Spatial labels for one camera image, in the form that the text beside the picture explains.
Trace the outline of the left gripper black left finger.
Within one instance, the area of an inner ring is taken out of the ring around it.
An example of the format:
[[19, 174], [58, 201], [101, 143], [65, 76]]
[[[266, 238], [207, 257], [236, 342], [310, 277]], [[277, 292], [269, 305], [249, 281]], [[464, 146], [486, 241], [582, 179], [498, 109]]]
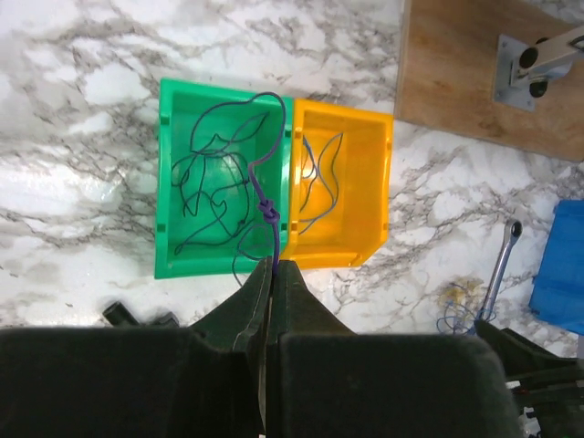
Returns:
[[260, 262], [190, 327], [5, 328], [4, 437], [257, 437]]

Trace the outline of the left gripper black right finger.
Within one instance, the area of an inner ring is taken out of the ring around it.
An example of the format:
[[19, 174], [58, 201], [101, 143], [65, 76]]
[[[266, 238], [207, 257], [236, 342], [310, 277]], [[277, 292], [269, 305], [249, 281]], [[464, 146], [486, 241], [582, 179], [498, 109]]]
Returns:
[[495, 352], [477, 337], [359, 335], [279, 264], [266, 348], [270, 437], [517, 437]]

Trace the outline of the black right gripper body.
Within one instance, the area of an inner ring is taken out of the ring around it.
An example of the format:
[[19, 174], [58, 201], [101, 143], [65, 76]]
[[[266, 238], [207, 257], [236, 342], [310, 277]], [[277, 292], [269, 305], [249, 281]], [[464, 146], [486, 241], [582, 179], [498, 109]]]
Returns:
[[500, 359], [506, 379], [519, 383], [519, 412], [536, 420], [536, 437], [583, 435], [583, 361], [560, 358], [509, 328], [479, 320], [475, 332]]

